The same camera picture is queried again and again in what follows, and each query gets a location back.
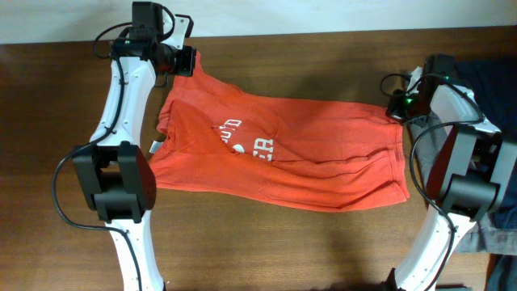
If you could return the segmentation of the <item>red printed t-shirt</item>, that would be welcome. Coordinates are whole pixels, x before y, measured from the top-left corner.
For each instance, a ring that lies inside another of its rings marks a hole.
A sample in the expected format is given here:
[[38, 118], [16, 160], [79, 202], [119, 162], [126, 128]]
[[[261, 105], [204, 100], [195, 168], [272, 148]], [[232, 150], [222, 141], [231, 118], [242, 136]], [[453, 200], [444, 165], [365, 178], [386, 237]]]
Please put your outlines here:
[[382, 107], [252, 95], [195, 62], [159, 113], [157, 185], [341, 213], [405, 202], [402, 128]]

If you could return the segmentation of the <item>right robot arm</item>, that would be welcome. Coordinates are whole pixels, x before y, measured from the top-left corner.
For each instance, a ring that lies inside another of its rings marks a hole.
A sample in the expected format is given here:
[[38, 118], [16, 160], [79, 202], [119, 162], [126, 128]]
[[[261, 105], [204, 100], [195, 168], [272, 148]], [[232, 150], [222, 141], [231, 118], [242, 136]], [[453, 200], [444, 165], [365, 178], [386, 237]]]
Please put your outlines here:
[[385, 290], [435, 290], [461, 239], [516, 202], [516, 60], [429, 56], [401, 75], [387, 116], [413, 133], [410, 175], [426, 220]]

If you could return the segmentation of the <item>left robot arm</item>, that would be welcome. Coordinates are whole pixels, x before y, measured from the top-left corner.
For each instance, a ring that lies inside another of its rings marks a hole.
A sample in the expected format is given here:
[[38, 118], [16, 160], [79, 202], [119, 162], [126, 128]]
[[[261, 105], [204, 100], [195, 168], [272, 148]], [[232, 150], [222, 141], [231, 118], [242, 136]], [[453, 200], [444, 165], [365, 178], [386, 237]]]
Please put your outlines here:
[[134, 2], [110, 43], [111, 85], [97, 129], [71, 154], [88, 208], [110, 233], [126, 290], [163, 290], [150, 229], [157, 185], [141, 151], [145, 106], [158, 76], [192, 76], [194, 22], [156, 2]]

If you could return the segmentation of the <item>grey garment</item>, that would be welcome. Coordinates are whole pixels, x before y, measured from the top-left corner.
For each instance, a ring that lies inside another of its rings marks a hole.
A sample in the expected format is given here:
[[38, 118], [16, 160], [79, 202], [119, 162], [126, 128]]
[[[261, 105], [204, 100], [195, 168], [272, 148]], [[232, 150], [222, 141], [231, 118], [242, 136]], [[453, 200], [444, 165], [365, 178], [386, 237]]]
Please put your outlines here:
[[[418, 143], [415, 153], [424, 183], [436, 176], [439, 152], [451, 129], [435, 129]], [[458, 234], [454, 243], [460, 253], [516, 254], [516, 173], [511, 174], [506, 195], [498, 209], [490, 210], [466, 234]]]

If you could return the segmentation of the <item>blue-grey garment at corner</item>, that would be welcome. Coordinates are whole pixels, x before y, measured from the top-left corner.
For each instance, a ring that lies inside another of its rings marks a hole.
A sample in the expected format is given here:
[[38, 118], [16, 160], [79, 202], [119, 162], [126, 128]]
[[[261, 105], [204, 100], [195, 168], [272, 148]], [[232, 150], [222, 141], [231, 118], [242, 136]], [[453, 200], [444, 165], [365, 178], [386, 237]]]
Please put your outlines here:
[[516, 291], [516, 256], [496, 255], [486, 282], [486, 291]]

